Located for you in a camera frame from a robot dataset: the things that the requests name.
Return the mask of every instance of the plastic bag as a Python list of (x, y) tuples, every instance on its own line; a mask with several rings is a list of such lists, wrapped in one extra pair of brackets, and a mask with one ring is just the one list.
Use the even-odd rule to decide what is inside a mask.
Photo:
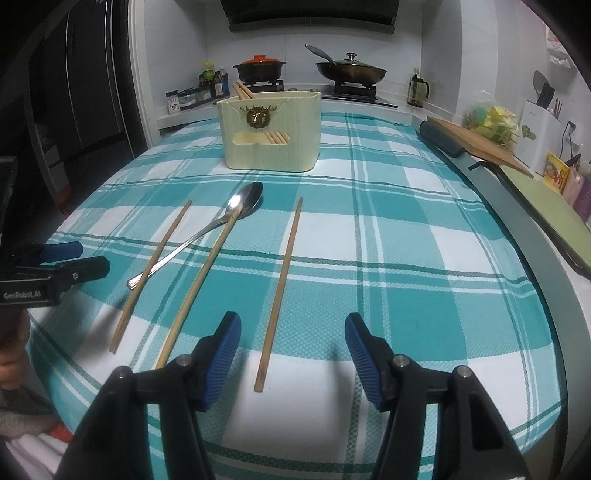
[(513, 151), (519, 135), (519, 121), (514, 113), (501, 107), (485, 90), (476, 97), (474, 107), (466, 115), (465, 127), (481, 134), (497, 145)]

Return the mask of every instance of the white tile wall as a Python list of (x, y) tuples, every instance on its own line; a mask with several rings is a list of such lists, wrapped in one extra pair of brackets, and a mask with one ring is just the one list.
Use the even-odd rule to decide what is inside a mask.
[(462, 73), (460, 0), (427, 0), (423, 4), (421, 76), (431, 87), (429, 103), (456, 112)]
[(205, 5), (194, 0), (145, 0), (145, 42), (152, 98), (166, 110), (169, 90), (199, 84), (207, 57)]
[[(548, 63), (545, 24), (521, 0), (495, 0), (499, 53), (495, 97), (521, 116), (525, 100), (536, 101), (533, 75), (541, 71), (564, 103), (560, 121), (577, 125), (583, 159), (591, 157), (591, 92), (576, 69)], [(567, 142), (564, 150), (570, 155)]]
[(316, 45), (335, 60), (348, 51), (359, 61), (388, 71), (378, 90), (406, 95), (413, 68), (421, 63), (421, 6), (401, 0), (394, 35), (336, 27), (281, 27), (231, 33), (219, 1), (207, 3), (207, 53), (216, 65), (224, 65), (230, 81), (238, 78), (233, 65), (265, 54), (287, 62), (282, 78), (286, 83), (330, 83), (318, 73), (305, 43)]
[(463, 116), (481, 91), (491, 96), (496, 90), (499, 53), (495, 4), (490, 0), (461, 0), (462, 76), (456, 114)]

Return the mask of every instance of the gold emblem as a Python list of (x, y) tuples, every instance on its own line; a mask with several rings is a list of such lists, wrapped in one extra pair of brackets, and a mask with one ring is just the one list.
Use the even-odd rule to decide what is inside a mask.
[(271, 105), (266, 106), (252, 106), (250, 108), (240, 108), (243, 112), (246, 112), (246, 121), (248, 125), (253, 128), (265, 128), (271, 121), (271, 112), (277, 110), (277, 107), (273, 108)]

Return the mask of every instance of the table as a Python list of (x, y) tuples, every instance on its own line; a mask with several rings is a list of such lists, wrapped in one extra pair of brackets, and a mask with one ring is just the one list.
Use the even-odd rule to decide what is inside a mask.
[[(368, 404), (344, 338), (359, 312), (374, 335), (428, 368), (467, 364), (519, 447), (558, 417), (564, 393), (543, 299), (479, 196), (408, 125), (323, 113), (322, 148), (304, 174), (229, 170), (216, 119), (191, 124), (115, 174), (51, 242), (80, 241), (111, 273), (32, 310), (31, 359), (75, 429), (117, 365), (155, 364), (168, 328), (219, 231), (151, 279), (117, 355), (107, 352), (128, 290), (168, 225), (193, 206), (165, 253), (217, 215), (231, 195), (264, 183), (184, 325), (172, 358), (210, 335), (227, 310), (242, 339), (222, 399), (199, 423), (223, 478), (368, 478), (386, 417)], [(299, 196), (303, 210), (262, 394), (256, 368)], [(149, 409), (156, 478), (165, 478), (158, 411)], [(421, 478), (430, 478), (436, 410), (427, 412)]]

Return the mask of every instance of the chopstick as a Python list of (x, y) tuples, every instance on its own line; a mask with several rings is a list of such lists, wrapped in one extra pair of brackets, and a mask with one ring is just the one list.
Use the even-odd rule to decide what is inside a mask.
[(234, 227), (234, 224), (236, 223), (236, 220), (238, 219), (238, 215), (240, 215), (241, 211), (242, 211), (242, 204), (239, 204), (236, 207), (236, 209), (234, 210), (234, 212), (232, 213), (232, 216), (228, 220), (228, 223), (224, 227), (224, 230), (222, 231), (222, 233), (218, 237), (213, 248), (209, 252), (209, 255), (207, 256), (205, 263), (201, 267), (201, 270), (199, 270), (197, 277), (195, 277), (195, 280), (193, 281), (193, 284), (191, 285), (189, 292), (187, 292), (187, 296), (185, 297), (183, 304), (181, 305), (181, 308), (178, 311), (176, 318), (174, 319), (173, 325), (172, 325), (172, 327), (170, 327), (168, 337), (166, 338), (166, 341), (164, 342), (164, 346), (162, 347), (162, 351), (160, 352), (160, 356), (158, 357), (158, 362), (156, 363), (156, 368), (164, 368), (164, 366), (166, 365), (166, 362), (168, 361), (168, 357), (170, 356), (170, 352), (173, 351), (174, 344), (176, 343), (178, 335), (181, 332), (181, 328), (183, 327), (183, 323), (187, 319), (187, 315), (189, 314), (189, 310), (191, 310), (191, 306), (193, 305), (193, 302), (195, 301), (195, 297), (197, 297), (197, 293), (199, 293), (199, 290), (201, 289), (201, 286), (203, 285), (205, 277), (207, 277), (207, 274), (209, 273), (209, 270), (211, 269), (213, 262), (215, 261), (215, 259), (217, 257), (217, 254), (219, 253), (220, 249), (222, 248), (222, 245), (224, 244), (224, 242), (226, 241), (226, 238), (228, 238), (228, 235), (230, 234), (230, 231)]
[[(240, 81), (235, 82), (232, 86), (234, 87), (234, 90), (236, 90), (236, 94), (240, 100), (248, 100), (255, 97), (250, 88)], [(272, 144), (287, 145), (290, 141), (290, 136), (281, 132), (265, 132), (265, 136)]]
[(265, 387), (265, 379), (267, 377), (267, 369), (269, 368), (269, 360), (271, 359), (271, 349), (273, 348), (273, 340), (275, 339), (275, 331), (277, 330), (277, 320), (279, 318), (279, 311), (281, 310), (281, 300), (283, 299), (283, 292), (285, 290), (285, 282), (287, 281), (287, 271), (290, 269), (291, 254), (294, 249), (296, 241), (297, 226), (300, 221), (302, 197), (297, 202), (295, 209), (294, 221), (291, 224), (290, 237), (287, 241), (285, 255), (283, 257), (283, 265), (281, 266), (281, 273), (279, 274), (279, 282), (277, 283), (277, 290), (275, 291), (275, 299), (271, 307), (271, 316), (269, 317), (269, 325), (267, 326), (267, 334), (265, 335), (265, 342), (262, 346), (261, 361), (259, 363), (259, 370), (256, 373), (255, 392), (261, 393)]
[(125, 333), (125, 329), (127, 328), (127, 324), (129, 323), (129, 319), (131, 318), (131, 315), (134, 312), (135, 304), (138, 302), (139, 294), (142, 293), (142, 290), (144, 289), (144, 285), (148, 281), (148, 275), (150, 274), (150, 270), (152, 270), (152, 267), (160, 258), (160, 255), (162, 254), (162, 251), (164, 250), (164, 247), (166, 246), (168, 239), (170, 239), (170, 236), (176, 230), (176, 227), (178, 227), (180, 221), (182, 220), (184, 214), (189, 209), (190, 205), (191, 205), (191, 200), (187, 200), (187, 203), (184, 204), (182, 210), (179, 212), (177, 217), (174, 219), (174, 222), (172, 222), (170, 227), (168, 227), (168, 231), (162, 237), (162, 240), (160, 241), (160, 243), (156, 247), (156, 250), (154, 251), (154, 253), (150, 257), (150, 260), (148, 260), (148, 264), (146, 265), (146, 267), (144, 268), (144, 271), (142, 272), (142, 277), (139, 279), (138, 284), (131, 292), (129, 299), (127, 300), (127, 304), (125, 305), (125, 308), (123, 309), (123, 313), (121, 314), (121, 318), (119, 319), (119, 323), (117, 324), (117, 327), (115, 328), (115, 333), (113, 334), (113, 338), (111, 339), (111, 343), (109, 345), (109, 352), (112, 352), (112, 353), (117, 352), (117, 348), (119, 347), (119, 344), (121, 343), (121, 339), (123, 338), (123, 335)]

